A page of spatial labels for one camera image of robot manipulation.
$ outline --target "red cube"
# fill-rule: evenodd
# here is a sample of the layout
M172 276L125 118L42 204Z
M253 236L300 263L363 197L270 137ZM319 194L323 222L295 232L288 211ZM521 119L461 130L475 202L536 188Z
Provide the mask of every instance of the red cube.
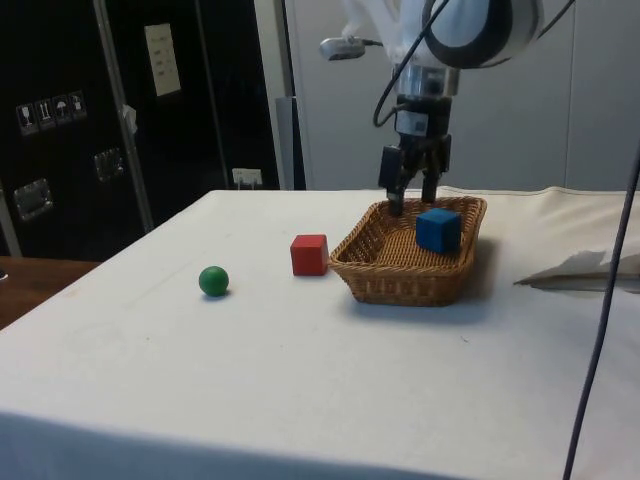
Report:
M291 244L293 274L317 276L327 273L329 250L326 235L298 235Z

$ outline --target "green ball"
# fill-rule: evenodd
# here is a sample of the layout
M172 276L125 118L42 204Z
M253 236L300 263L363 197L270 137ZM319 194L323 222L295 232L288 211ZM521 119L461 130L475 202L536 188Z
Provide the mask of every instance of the green ball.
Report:
M205 268L198 283L202 291L210 297L222 297L229 287L229 275L220 267Z

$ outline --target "wall outlet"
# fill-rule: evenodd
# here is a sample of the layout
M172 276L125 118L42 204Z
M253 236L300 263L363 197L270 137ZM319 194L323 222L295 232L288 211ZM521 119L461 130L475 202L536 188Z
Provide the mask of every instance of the wall outlet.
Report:
M262 171L257 168L234 168L233 183L237 186L262 186Z

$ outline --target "blue cube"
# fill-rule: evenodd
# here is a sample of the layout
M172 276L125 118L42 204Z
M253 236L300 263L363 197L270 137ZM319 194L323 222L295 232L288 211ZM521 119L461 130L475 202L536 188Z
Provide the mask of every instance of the blue cube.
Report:
M416 241L420 248L435 253L453 253L460 249L462 219L460 214L434 208L416 219Z

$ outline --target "wooden floor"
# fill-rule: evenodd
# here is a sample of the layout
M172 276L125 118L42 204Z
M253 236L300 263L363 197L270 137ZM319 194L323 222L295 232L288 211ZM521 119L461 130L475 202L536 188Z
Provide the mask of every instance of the wooden floor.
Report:
M11 325L99 263L0 257L0 330Z

